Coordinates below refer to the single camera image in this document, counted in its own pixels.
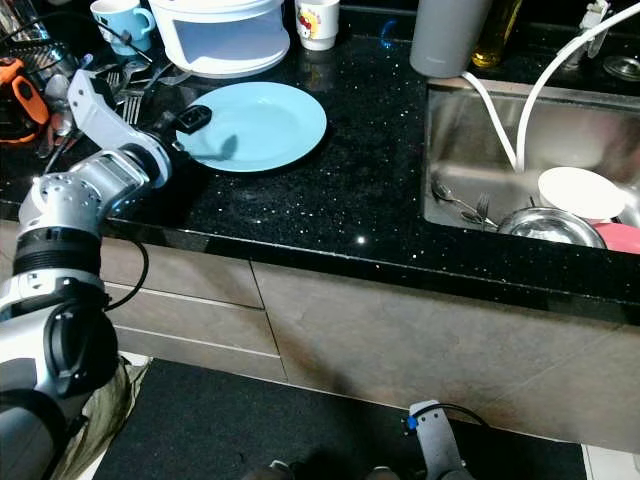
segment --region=blue mug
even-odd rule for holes
[[[91,14],[98,22],[118,33],[127,31],[131,34],[131,44],[144,51],[151,48],[149,38],[156,27],[153,14],[146,8],[140,8],[139,0],[97,0],[89,7]],[[102,37],[109,42],[118,55],[131,56],[136,52],[124,45],[118,37],[104,29],[100,29]]]

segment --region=gray tumbler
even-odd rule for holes
[[[411,66],[427,77],[459,76],[469,64],[492,0],[420,0]]]

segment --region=faucet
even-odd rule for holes
[[[582,21],[579,25],[580,34],[602,22],[604,17],[607,15],[610,6],[611,4],[606,0],[596,0],[594,3],[589,3],[587,5],[587,11],[584,14],[584,17],[582,17]],[[607,31],[608,30],[605,30],[599,35],[596,35],[590,42],[585,43],[582,47],[576,50],[573,55],[567,59],[562,68],[565,70],[575,70],[580,65],[580,60],[582,60],[585,53],[589,58],[594,58],[600,51],[600,47],[604,42],[604,37],[607,35]]]

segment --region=oil bottle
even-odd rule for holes
[[[494,0],[480,40],[471,55],[476,66],[493,67],[500,63],[521,5],[522,0]]]

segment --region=kitchen sink basin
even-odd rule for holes
[[[483,81],[512,145],[530,85]],[[463,79],[429,82],[423,215],[433,223],[480,229],[459,202],[434,197],[434,181],[475,206],[489,195],[496,223],[515,210],[540,205],[538,176],[549,168],[592,170],[623,190],[619,220],[640,227],[640,97],[546,88],[527,131],[524,173],[515,173],[479,95]]]

